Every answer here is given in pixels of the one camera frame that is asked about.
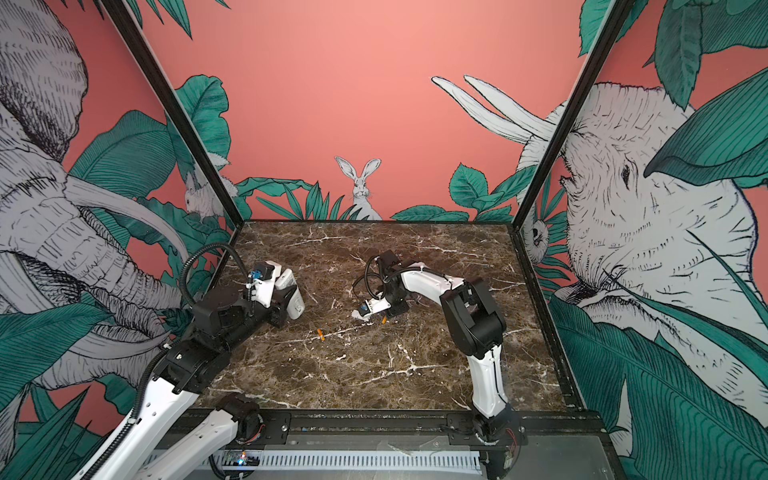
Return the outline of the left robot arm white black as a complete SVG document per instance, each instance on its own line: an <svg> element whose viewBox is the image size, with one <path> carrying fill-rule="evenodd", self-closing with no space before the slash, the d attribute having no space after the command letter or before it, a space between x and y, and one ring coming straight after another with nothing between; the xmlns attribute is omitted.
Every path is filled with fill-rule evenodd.
<svg viewBox="0 0 768 480"><path fill-rule="evenodd" d="M118 429L76 473L77 479L183 479L236 442L267 437L259 405L230 393L158 457L152 455L177 420L230 363L235 347L270 323L281 326L304 310L295 284L251 281L244 291L215 289L193 307L193 332L145 370L133 407Z"/></svg>

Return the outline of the white battery cover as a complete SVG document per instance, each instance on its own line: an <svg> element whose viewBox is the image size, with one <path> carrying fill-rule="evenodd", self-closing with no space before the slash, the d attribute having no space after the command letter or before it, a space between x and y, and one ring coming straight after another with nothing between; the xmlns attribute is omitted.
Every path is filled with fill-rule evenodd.
<svg viewBox="0 0 768 480"><path fill-rule="evenodd" d="M368 321L369 317L361 315L357 310L354 310L351 314L353 319L359 320L359 321Z"/></svg>

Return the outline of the white remote control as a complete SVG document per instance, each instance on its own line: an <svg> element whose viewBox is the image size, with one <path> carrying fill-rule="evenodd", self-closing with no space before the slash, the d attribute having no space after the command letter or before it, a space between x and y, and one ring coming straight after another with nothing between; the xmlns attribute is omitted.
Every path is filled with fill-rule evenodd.
<svg viewBox="0 0 768 480"><path fill-rule="evenodd" d="M284 269L275 281L275 292L285 305L287 316L291 320L299 319L305 311L305 302L290 268Z"/></svg>

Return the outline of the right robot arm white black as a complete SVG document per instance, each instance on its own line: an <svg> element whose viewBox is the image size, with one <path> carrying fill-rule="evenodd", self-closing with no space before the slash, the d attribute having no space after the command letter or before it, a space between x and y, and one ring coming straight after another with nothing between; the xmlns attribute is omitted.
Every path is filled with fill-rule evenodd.
<svg viewBox="0 0 768 480"><path fill-rule="evenodd" d="M404 264L392 251L369 258L361 279L369 294L357 309L363 318L381 312L391 317L403 314L411 294L441 306L451 339L468 360L475 435L485 444L509 440L514 446L523 445L525 432L502 378L507 323L487 282L451 276L422 262Z"/></svg>

